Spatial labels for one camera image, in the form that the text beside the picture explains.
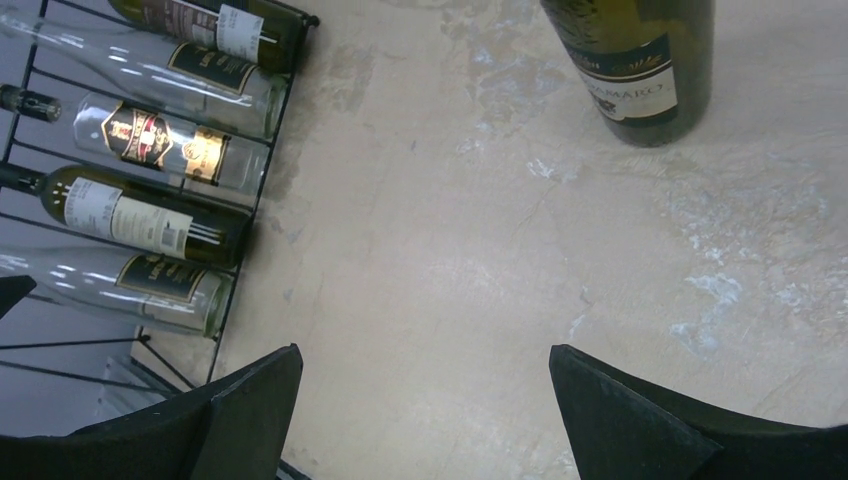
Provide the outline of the dark green labelled wine bottle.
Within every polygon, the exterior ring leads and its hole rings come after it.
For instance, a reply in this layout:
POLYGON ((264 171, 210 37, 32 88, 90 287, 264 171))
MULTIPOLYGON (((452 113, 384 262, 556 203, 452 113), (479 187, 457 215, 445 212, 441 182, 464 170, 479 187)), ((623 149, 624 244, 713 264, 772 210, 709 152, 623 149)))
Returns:
POLYGON ((305 15, 280 1, 116 0, 125 19, 250 61, 275 74, 295 70, 305 15))

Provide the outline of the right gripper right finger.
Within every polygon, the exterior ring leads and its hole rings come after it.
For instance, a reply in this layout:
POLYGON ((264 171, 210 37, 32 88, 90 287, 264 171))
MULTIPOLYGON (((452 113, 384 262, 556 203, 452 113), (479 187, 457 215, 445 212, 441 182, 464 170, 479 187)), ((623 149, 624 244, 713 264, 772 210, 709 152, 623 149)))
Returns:
POLYGON ((847 428, 723 409, 554 345, 549 371, 584 479, 844 479, 847 428))

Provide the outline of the aluminium frame rail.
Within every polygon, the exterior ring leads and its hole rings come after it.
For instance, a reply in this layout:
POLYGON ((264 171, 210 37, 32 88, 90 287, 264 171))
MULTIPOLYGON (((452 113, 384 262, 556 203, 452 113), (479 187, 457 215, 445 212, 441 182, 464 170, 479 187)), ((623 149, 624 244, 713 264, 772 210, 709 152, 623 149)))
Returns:
POLYGON ((95 423, 115 419, 168 400, 196 383, 160 358, 137 354, 109 356, 95 401, 95 423))

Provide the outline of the square clear liquor bottle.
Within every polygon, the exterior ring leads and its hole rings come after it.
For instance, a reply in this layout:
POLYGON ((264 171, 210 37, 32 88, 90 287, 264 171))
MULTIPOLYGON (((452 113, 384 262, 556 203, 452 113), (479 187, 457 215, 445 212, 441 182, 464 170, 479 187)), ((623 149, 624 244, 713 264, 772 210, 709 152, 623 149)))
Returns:
POLYGON ((245 195, 257 193, 270 153, 258 142, 93 92, 76 101, 3 84, 1 108, 35 120, 39 132, 67 128, 87 152, 245 195))

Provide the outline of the clear wine bottle dark label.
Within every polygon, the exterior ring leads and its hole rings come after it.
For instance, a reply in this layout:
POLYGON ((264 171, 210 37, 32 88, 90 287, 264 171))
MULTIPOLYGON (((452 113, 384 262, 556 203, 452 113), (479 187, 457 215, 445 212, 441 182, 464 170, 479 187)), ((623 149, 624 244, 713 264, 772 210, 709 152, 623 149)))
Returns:
POLYGON ((1 5, 1 32, 52 50, 126 96, 209 126, 269 140, 284 79, 224 52, 134 29, 86 29, 1 5))

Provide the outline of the dark green bottle back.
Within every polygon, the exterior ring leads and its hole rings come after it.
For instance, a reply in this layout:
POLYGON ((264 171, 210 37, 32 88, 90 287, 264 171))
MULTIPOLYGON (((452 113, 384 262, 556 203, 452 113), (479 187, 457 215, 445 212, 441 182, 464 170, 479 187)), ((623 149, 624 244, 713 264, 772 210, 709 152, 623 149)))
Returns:
POLYGON ((714 0, 544 1, 611 132, 640 147, 687 135, 712 90, 714 0))

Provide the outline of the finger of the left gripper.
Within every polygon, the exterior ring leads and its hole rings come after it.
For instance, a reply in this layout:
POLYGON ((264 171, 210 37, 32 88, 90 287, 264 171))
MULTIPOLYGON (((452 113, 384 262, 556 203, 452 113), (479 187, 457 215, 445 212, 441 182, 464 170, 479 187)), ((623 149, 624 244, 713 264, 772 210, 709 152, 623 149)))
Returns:
POLYGON ((7 276, 0 280, 0 319, 37 286, 28 275, 7 276))

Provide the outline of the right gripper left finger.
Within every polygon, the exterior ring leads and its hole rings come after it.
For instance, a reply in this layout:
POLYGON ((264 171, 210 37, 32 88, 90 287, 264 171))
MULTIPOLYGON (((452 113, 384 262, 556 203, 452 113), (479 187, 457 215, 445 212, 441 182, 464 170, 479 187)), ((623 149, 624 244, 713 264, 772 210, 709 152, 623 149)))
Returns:
POLYGON ((303 367, 291 344, 202 387, 67 436, 2 436, 1 476, 274 479, 303 367))

